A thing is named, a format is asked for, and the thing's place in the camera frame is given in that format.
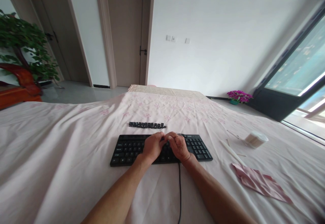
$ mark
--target keyboard cable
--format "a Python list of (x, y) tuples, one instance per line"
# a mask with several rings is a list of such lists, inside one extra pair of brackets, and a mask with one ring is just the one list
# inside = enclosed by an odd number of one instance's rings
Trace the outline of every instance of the keyboard cable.
[(182, 187), (180, 184), (180, 164), (178, 163), (178, 172), (179, 172), (179, 219), (178, 224), (180, 224), (180, 216), (182, 214)]

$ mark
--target cotton swab container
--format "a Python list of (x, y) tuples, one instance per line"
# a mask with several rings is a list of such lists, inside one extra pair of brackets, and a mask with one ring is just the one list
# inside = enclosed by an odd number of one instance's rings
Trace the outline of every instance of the cotton swab container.
[(268, 141), (268, 138), (258, 131), (252, 131), (245, 139), (245, 141), (253, 148), (258, 148), (263, 143)]

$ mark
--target pink napkin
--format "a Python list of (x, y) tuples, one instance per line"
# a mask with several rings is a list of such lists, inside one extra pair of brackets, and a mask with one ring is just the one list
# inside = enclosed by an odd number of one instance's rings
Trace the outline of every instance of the pink napkin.
[(283, 189), (269, 175), (262, 174), (259, 170), (254, 170), (247, 166), (232, 163), (236, 175), (241, 180), (241, 183), (256, 192), (274, 199), (292, 204), (292, 200), (286, 195)]

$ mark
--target hand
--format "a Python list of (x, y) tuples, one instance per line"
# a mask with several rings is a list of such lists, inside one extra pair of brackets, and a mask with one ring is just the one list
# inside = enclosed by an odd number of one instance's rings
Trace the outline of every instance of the hand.
[(142, 155), (150, 162), (150, 164), (152, 164), (158, 158), (163, 145), (167, 142), (166, 139), (161, 140), (164, 136), (165, 134), (163, 132), (158, 132), (145, 140)]
[(191, 157), (191, 153), (187, 150), (185, 139), (183, 136), (170, 132), (165, 135), (165, 140), (169, 140), (169, 145), (174, 155), (184, 163)]

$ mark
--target wrist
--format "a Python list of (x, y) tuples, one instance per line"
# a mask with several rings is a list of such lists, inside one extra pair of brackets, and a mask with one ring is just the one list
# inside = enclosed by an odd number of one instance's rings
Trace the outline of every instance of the wrist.
[(193, 162), (197, 161), (196, 157), (194, 154), (190, 153), (190, 157), (188, 157), (187, 159), (185, 160), (182, 160), (181, 163), (184, 167), (192, 164)]
[(139, 160), (144, 166), (149, 167), (154, 161), (144, 154), (139, 154), (136, 160)]

